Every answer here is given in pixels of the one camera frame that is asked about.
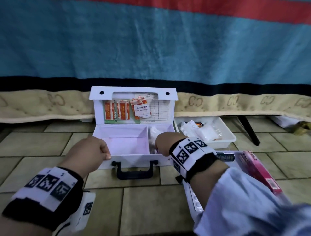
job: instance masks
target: wristband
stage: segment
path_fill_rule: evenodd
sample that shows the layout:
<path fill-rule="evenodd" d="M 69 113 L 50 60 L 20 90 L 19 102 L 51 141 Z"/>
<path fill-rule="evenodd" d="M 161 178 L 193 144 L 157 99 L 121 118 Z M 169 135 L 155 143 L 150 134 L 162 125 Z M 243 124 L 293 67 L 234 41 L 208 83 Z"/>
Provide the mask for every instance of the wristband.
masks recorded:
<path fill-rule="evenodd" d="M 43 169 L 12 196 L 2 215 L 54 231 L 78 210 L 82 186 L 83 179 L 72 170 Z"/>
<path fill-rule="evenodd" d="M 197 137 L 177 141 L 169 150 L 171 163 L 180 173 L 176 180 L 190 182 L 197 173 L 209 168 L 218 158 L 216 151 Z"/>

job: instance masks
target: plastic handle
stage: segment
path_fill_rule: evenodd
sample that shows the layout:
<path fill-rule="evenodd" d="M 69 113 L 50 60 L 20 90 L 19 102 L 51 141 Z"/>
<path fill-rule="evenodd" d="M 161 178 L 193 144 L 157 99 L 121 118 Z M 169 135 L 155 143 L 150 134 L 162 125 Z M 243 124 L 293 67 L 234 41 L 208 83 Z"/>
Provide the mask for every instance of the plastic handle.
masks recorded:
<path fill-rule="evenodd" d="M 147 171 L 127 171 L 121 170 L 121 162 L 113 161 L 112 166 L 117 166 L 117 178 L 120 180 L 126 179 L 150 179 L 153 176 L 153 165 L 157 165 L 158 160 L 150 161 L 150 168 Z"/>

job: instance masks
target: hand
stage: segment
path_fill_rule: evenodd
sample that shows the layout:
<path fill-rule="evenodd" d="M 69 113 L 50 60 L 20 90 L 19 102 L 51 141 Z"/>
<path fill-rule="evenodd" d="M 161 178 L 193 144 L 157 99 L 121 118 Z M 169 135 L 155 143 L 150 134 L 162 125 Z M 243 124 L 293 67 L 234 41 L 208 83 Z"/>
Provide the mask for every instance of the hand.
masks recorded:
<path fill-rule="evenodd" d="M 175 133 L 175 132 L 164 132 L 158 135 L 155 140 L 156 149 L 158 149 L 159 153 L 163 156 L 169 156 L 169 149 L 172 147 L 174 143 L 181 139 L 185 139 L 185 136 L 182 133 Z"/>
<path fill-rule="evenodd" d="M 82 178 L 98 169 L 104 160 L 110 160 L 111 154 L 102 139 L 88 137 L 77 142 L 58 166 L 73 170 Z"/>

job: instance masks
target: black stripe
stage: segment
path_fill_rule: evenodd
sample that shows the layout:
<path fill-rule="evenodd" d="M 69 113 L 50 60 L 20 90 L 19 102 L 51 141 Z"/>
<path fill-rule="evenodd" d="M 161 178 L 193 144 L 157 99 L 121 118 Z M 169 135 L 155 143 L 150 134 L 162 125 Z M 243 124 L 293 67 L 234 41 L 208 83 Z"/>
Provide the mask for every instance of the black stripe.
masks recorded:
<path fill-rule="evenodd" d="M 114 79 L 114 78 L 39 78 L 30 76 L 0 77 L 0 92 L 26 89 L 42 89 L 51 92 L 63 90 L 90 91 L 92 86 L 132 86 L 132 87 L 166 87 L 176 88 L 177 92 L 188 92 L 202 96 L 216 94 L 244 93 L 249 95 L 261 94 L 300 94 L 311 96 L 311 85 L 305 84 L 266 84 L 251 83 L 206 85 L 189 81 Z"/>

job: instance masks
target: printed label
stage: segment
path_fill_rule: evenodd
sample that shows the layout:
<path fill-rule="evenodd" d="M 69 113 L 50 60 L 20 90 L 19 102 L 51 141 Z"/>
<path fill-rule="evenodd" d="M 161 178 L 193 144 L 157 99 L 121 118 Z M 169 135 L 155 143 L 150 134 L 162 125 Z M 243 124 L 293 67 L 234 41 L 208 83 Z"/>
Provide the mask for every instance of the printed label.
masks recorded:
<path fill-rule="evenodd" d="M 134 112 L 136 116 L 139 116 L 142 118 L 151 117 L 150 107 L 148 104 L 134 105 Z"/>

